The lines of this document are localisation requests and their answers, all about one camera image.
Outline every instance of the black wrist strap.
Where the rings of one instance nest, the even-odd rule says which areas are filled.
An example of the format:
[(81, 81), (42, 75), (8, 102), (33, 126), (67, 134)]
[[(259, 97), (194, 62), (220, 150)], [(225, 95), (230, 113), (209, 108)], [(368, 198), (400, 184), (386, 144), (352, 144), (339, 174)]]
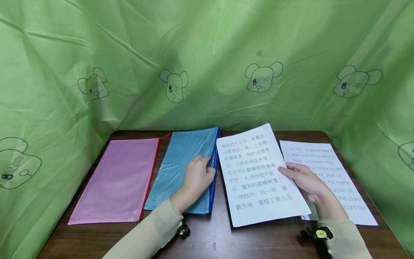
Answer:
[(190, 228), (186, 224), (182, 224), (177, 229), (177, 234), (184, 240), (190, 235), (191, 231)]
[(334, 235), (327, 227), (320, 227), (315, 232), (310, 228), (305, 228), (301, 231), (301, 235), (308, 240), (317, 240), (318, 238), (332, 239)]

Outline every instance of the bear face drawing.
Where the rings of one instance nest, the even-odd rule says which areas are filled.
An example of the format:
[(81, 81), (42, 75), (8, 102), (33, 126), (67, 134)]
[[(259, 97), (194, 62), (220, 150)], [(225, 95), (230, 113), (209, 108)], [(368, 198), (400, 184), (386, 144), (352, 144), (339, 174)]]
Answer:
[(87, 94), (90, 100), (96, 100), (108, 96), (108, 90), (104, 83), (106, 77), (100, 68), (94, 68), (93, 74), (88, 78), (80, 78), (78, 80), (79, 90), (83, 94)]
[(353, 65), (346, 65), (338, 74), (340, 82), (333, 92), (339, 97), (351, 98), (362, 93), (365, 85), (376, 85), (382, 78), (381, 70), (357, 71)]
[(184, 99), (183, 88), (187, 86), (187, 73), (183, 71), (178, 75), (164, 69), (160, 72), (159, 78), (167, 83), (165, 87), (165, 95), (168, 100), (175, 103), (182, 102)]
[(42, 165), (40, 158), (25, 154), (27, 143), (20, 138), (0, 140), (0, 189), (15, 189), (30, 180)]
[(250, 79), (247, 89), (252, 92), (265, 92), (272, 87), (273, 78), (282, 74), (283, 65), (275, 62), (269, 67), (259, 67), (251, 64), (245, 71), (245, 76)]
[(401, 160), (414, 171), (414, 141), (407, 142), (398, 147)]

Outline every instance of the paper with chinese text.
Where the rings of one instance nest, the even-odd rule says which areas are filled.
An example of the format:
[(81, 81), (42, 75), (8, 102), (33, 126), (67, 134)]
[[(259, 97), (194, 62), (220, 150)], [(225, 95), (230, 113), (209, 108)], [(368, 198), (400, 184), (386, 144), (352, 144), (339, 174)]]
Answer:
[(233, 227), (311, 211), (285, 167), (270, 124), (217, 139)]
[[(325, 182), (338, 198), (352, 222), (357, 225), (378, 226), (330, 144), (281, 140), (280, 148), (286, 162), (308, 166)], [(309, 201), (308, 205), (312, 214), (303, 215), (302, 219), (319, 220), (315, 205)]]

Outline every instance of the green fabric backdrop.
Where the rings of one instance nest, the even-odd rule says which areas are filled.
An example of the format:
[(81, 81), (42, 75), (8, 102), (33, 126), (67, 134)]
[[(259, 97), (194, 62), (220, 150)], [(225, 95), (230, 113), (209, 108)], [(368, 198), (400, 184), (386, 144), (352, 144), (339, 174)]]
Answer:
[(0, 254), (35, 258), (117, 130), (323, 130), (414, 256), (411, 0), (0, 2)]

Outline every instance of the left hand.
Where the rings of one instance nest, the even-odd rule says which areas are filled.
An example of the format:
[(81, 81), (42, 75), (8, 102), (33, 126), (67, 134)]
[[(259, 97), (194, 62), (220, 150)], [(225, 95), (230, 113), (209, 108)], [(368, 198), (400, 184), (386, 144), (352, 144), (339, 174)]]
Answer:
[(207, 167), (209, 157), (193, 158), (185, 168), (181, 187), (170, 197), (170, 201), (181, 212), (193, 205), (214, 180), (216, 170)]

